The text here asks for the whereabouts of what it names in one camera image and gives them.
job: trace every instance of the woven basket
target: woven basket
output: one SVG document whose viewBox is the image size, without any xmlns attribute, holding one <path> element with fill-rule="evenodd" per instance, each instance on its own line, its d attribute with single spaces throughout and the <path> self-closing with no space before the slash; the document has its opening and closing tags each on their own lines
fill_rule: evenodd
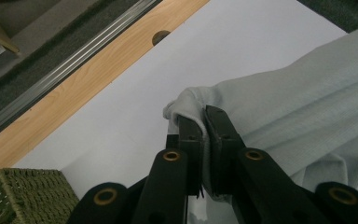
<svg viewBox="0 0 358 224">
<path fill-rule="evenodd" d="M 60 171 L 0 170 L 0 223 L 65 223 L 77 203 Z"/>
</svg>

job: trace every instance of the white fabric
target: white fabric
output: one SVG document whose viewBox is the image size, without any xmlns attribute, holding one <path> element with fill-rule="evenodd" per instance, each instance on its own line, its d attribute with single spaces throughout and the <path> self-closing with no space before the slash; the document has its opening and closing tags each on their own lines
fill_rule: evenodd
<svg viewBox="0 0 358 224">
<path fill-rule="evenodd" d="M 184 90 L 164 108 L 170 133 L 177 116 L 202 123 L 202 109 L 224 109 L 247 147 L 266 150 L 300 186 L 358 185 L 358 31 L 276 71 Z M 209 145 L 203 182 L 211 188 Z"/>
</svg>

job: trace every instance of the white cloth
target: white cloth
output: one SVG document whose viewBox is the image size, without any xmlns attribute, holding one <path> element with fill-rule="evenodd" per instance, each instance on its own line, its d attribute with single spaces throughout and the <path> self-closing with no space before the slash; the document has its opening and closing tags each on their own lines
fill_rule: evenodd
<svg viewBox="0 0 358 224">
<path fill-rule="evenodd" d="M 203 184 L 209 191 L 206 105 L 225 110 L 246 146 L 266 150 L 298 185 L 358 185 L 358 31 L 283 69 L 188 88 L 164 108 L 169 133 L 178 132 L 178 115 L 202 129 Z"/>
</svg>

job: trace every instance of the green wicker basket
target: green wicker basket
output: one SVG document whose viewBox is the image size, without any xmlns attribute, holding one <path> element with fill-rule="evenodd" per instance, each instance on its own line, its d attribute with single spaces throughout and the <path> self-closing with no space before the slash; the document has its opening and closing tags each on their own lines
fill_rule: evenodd
<svg viewBox="0 0 358 224">
<path fill-rule="evenodd" d="M 65 223 L 77 203 L 60 171 L 0 170 L 0 223 Z"/>
</svg>

